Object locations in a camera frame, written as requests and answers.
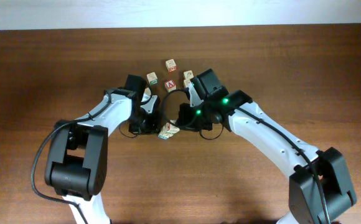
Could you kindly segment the wooden block blue bottom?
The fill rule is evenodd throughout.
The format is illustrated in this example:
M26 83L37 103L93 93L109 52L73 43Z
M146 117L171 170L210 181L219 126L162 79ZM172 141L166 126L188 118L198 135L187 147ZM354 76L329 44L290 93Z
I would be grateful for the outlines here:
M172 133L167 132L166 129L161 129L161 131L158 134L158 137L161 139L169 139L173 136Z

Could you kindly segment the red letter Q block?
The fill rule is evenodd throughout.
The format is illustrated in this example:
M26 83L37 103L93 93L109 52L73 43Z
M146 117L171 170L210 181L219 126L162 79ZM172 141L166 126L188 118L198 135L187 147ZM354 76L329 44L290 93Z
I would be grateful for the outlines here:
M171 125L170 123L166 123L166 124L162 127L162 131L163 131L164 133L173 133L173 132L174 132L173 125Z

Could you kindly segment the green number block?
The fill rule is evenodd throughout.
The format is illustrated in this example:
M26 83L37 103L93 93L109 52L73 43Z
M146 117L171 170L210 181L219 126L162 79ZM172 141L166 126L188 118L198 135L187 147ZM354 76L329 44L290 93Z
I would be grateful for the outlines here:
M172 120L170 120L171 121L171 123L173 123L173 126L175 126L175 127L177 127L177 120L176 119L172 119Z

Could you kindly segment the yellow letter block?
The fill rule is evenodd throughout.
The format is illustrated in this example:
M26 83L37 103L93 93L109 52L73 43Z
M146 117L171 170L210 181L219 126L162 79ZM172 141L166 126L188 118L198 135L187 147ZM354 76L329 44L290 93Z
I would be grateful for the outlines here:
M170 125L169 126L169 129L168 129L168 133L170 135L175 135L176 133L178 133L180 131L180 129L178 127L175 127L173 125Z

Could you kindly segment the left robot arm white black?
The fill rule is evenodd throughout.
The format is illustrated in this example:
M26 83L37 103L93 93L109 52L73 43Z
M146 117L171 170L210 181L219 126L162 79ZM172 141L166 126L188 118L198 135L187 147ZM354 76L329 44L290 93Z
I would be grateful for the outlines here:
M77 223L111 223L101 197L108 138L124 122L132 137L158 132L159 97L146 94L147 89L143 77L128 75L124 86L106 90L90 112L73 121L58 121L49 135L45 183L60 202L70 205Z

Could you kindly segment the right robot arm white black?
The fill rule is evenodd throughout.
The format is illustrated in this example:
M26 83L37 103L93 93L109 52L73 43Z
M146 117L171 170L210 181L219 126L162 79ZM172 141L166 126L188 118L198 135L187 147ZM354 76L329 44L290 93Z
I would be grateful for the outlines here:
M271 119L241 90L229 93L209 69L184 90L177 124L202 132L221 124L259 149L289 180L289 212L279 223L331 223L357 203L345 157L310 145Z

